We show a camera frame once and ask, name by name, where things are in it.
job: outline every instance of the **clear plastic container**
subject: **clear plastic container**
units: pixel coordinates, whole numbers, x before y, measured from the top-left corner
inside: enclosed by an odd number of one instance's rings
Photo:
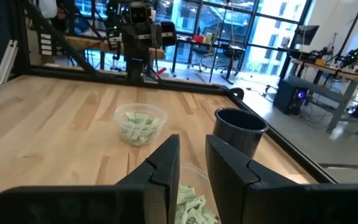
[[[206,199],[204,208],[219,217],[211,184],[208,176],[201,169],[189,162],[181,162],[179,183],[194,187],[197,197],[204,195]]]
[[[149,122],[130,122],[130,117],[134,114],[148,115]],[[143,146],[150,144],[160,134],[167,120],[167,113],[156,106],[131,103],[119,106],[114,112],[114,119],[120,125],[120,135],[125,141],[135,146]]]

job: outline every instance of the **floor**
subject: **floor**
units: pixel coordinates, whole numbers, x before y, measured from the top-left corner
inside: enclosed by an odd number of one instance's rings
[[[134,147],[119,137],[114,110],[150,103],[168,113],[160,136]],[[115,184],[171,134],[180,134],[181,182],[206,194],[205,135],[214,111],[235,107],[223,96],[21,76],[0,86],[0,191],[18,185]],[[314,180],[263,136],[254,159],[299,183]]]
[[[339,123],[328,134],[326,127],[331,114],[309,105],[302,107],[301,116],[285,115],[273,107],[274,90],[269,92],[263,97],[256,91],[247,91],[244,102],[338,182],[358,183],[358,126]]]

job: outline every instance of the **black cup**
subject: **black cup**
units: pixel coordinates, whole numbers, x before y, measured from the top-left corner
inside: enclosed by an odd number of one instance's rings
[[[260,138],[267,131],[265,121],[250,112],[220,108],[215,111],[213,134],[249,158],[253,158]]]

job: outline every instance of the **wooden table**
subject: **wooden table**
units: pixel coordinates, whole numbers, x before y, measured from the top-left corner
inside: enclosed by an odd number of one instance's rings
[[[102,37],[106,36],[105,32],[100,32]],[[87,35],[90,37],[96,37],[96,34],[91,30],[82,33],[82,35]],[[94,40],[85,37],[74,37],[74,36],[65,36],[66,41],[72,46],[79,47],[81,49],[92,49],[100,50],[100,67],[104,70],[104,54],[106,52],[116,53],[115,50],[110,50],[107,40]],[[121,53],[124,53],[124,45],[121,44]],[[150,62],[152,63],[155,58],[164,58],[165,52],[162,49],[149,48],[150,53]]]
[[[155,142],[144,147],[118,135],[114,110],[150,103],[168,113]],[[115,184],[171,134],[180,135],[180,182],[206,194],[216,212],[206,174],[205,135],[214,111],[235,107],[224,96],[21,76],[0,87],[0,191],[18,185]],[[268,136],[255,160],[296,182],[314,180]]]
[[[291,59],[292,63],[298,65],[304,65],[305,67],[315,68],[319,71],[335,75],[339,78],[345,78],[346,80],[354,81],[358,83],[358,73],[350,72],[350,71],[338,71],[336,68],[331,68],[329,66],[316,65],[314,63],[302,62],[301,60],[297,60],[295,58]]]
[[[295,65],[301,65],[301,68],[299,69],[299,72],[296,75],[297,77],[295,77],[296,67],[293,68],[291,72],[292,76],[288,77],[289,82],[293,82],[293,84],[295,84],[298,87],[307,88],[312,93],[317,93],[319,95],[325,96],[326,98],[329,98],[330,100],[339,103],[338,107],[334,108],[331,105],[327,105],[325,103],[318,102],[318,101],[313,101],[313,99],[310,100],[310,103],[313,103],[316,106],[319,106],[320,108],[333,114],[333,117],[328,124],[328,128],[327,128],[328,133],[332,133],[332,131],[334,130],[334,128],[336,128],[336,126],[340,121],[358,123],[358,118],[353,118],[348,115],[343,116],[345,114],[345,109],[349,104],[350,100],[352,99],[353,93],[355,92],[358,86],[358,73],[342,71],[340,69],[331,68],[328,66],[316,65],[308,62],[302,62],[294,58],[291,59],[291,62],[293,62]],[[301,79],[301,73],[303,67],[311,67],[318,70],[313,80],[313,83]],[[331,91],[330,89],[325,88],[323,86],[319,86],[318,83],[323,73],[330,74],[333,77],[339,77],[348,80],[349,85],[346,88],[346,91],[342,94],[342,93],[337,93],[335,91]]]

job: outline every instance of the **window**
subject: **window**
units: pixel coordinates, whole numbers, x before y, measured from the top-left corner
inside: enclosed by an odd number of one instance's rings
[[[276,21],[276,24],[274,24],[274,27],[280,28],[280,26],[281,26],[281,21]]]
[[[190,44],[179,43],[178,54],[177,54],[178,63],[187,63],[190,55],[190,46],[191,46]],[[175,56],[175,46],[166,47],[164,60],[172,62],[174,56]]]
[[[252,26],[249,43],[273,48],[281,47],[282,37],[292,37],[296,26],[293,26],[292,30],[288,31],[285,29],[291,23],[281,21],[280,29],[273,28],[275,24],[279,24],[275,19],[257,16]]]
[[[293,29],[294,24],[288,24],[287,28],[285,28],[286,30],[292,30]]]
[[[263,74],[266,74],[268,67],[269,67],[269,65],[267,63],[263,63],[262,66],[260,67],[260,72]]]
[[[279,11],[279,13],[278,13],[279,16],[283,16],[283,15],[284,15],[286,6],[287,6],[287,3],[286,3],[286,2],[281,3],[280,11]]]
[[[308,0],[260,0],[257,12],[298,22],[307,1]]]
[[[244,37],[243,42],[246,39],[247,29],[251,24],[248,22],[251,20],[251,15],[227,10],[226,17],[224,19],[221,38],[224,40],[230,40],[231,38],[231,26],[233,25],[233,33],[236,35],[242,35]]]
[[[269,47],[273,47],[275,45],[277,37],[278,37],[277,34],[274,34],[270,37],[270,41],[268,42]]]
[[[197,3],[186,1],[162,1],[156,9],[155,21],[170,21],[178,32],[193,33],[198,6]]]
[[[298,9],[299,9],[299,5],[297,4],[297,5],[294,7],[293,12],[294,12],[294,13],[297,13],[297,12],[298,12]]]
[[[278,65],[273,65],[272,72],[270,72],[270,74],[277,75],[278,68],[279,68]]]
[[[225,9],[203,5],[201,7],[200,18],[198,21],[198,28],[200,28],[200,34],[206,34],[210,32],[212,34],[217,33],[219,35],[221,31],[221,24],[223,21],[224,12]]]
[[[270,59],[271,57],[272,57],[272,50],[270,50],[270,49],[266,50],[265,58]]]
[[[283,58],[283,52],[277,52],[276,60],[280,61]]]
[[[213,4],[226,5],[226,1],[223,1],[223,0],[204,0],[204,1],[211,2]],[[229,7],[252,11],[252,9],[254,8],[255,2],[256,2],[256,0],[235,0],[235,1],[230,1]]]
[[[291,38],[289,38],[289,37],[283,37],[280,47],[287,47],[287,45],[290,43],[290,40],[291,40]]]

